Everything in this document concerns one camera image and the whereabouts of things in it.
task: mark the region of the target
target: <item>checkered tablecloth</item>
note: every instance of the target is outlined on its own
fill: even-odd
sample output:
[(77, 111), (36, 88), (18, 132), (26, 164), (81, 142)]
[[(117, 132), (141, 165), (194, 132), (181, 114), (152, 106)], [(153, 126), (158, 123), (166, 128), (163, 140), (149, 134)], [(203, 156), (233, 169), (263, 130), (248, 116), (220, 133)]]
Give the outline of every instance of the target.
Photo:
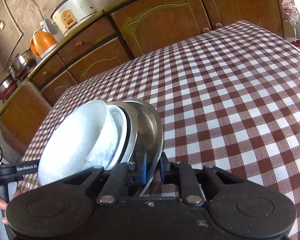
[[(285, 194), (298, 211), (290, 238), (300, 239), (300, 53), (290, 43), (239, 21), (131, 60), (69, 88), (23, 160), (40, 158), (64, 117), (95, 98), (151, 103), (170, 160), (213, 164)], [(20, 185), (38, 187), (37, 175)], [(149, 194), (175, 191), (154, 181)]]

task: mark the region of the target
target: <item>cabinet door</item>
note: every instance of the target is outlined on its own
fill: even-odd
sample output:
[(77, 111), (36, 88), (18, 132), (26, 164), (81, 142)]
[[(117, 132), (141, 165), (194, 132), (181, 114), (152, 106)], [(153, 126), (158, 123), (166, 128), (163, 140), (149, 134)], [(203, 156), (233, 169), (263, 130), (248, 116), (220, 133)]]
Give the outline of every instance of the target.
[(69, 71), (80, 83), (129, 60), (121, 42), (115, 38), (71, 65)]
[(201, 0), (138, 0), (111, 17), (135, 57), (210, 29)]
[(67, 88), (77, 84), (70, 72), (66, 70), (46, 85), (41, 93), (51, 105), (54, 105)]
[(21, 86), (21, 90), (9, 99), (11, 102), (0, 114), (0, 130), (25, 149), (50, 108), (29, 85)]
[(42, 68), (38, 70), (36, 74), (30, 79), (37, 88), (47, 82), (52, 75), (57, 73), (65, 64), (58, 55), (54, 55), (51, 59), (45, 63)]
[(277, 0), (202, 0), (213, 29), (239, 20), (259, 25), (282, 37), (282, 17)]

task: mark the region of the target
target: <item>pot lid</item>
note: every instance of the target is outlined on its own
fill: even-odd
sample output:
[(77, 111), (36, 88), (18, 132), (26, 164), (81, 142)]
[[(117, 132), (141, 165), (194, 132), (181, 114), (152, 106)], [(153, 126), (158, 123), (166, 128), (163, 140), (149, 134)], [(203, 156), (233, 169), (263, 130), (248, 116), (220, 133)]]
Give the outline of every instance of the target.
[(52, 14), (51, 14), (51, 16), (50, 16), (51, 19), (52, 19), (52, 15), (56, 12), (56, 10), (58, 10), (59, 7), (61, 7), (61, 5), (63, 5), (66, 1), (68, 1), (68, 0), (63, 0), (61, 3), (59, 3), (59, 4), (57, 5), (57, 7), (53, 10), (53, 12), (52, 12)]

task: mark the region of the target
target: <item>rice cooker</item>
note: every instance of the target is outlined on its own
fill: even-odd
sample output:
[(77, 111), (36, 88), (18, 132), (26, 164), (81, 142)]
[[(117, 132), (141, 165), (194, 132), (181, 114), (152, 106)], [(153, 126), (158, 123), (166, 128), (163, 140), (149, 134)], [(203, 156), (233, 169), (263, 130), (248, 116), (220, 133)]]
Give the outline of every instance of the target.
[(92, 0), (63, 0), (51, 14), (52, 24), (56, 24), (63, 35), (67, 36), (97, 11)]

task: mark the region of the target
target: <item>kettle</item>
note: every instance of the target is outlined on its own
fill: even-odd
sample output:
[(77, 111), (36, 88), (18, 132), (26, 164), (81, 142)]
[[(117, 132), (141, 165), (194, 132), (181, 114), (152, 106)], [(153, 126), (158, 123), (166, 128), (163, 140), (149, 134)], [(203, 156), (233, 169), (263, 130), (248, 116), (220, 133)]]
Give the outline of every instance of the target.
[(57, 45), (56, 39), (43, 29), (34, 32), (30, 40), (30, 49), (38, 57), (44, 58)]

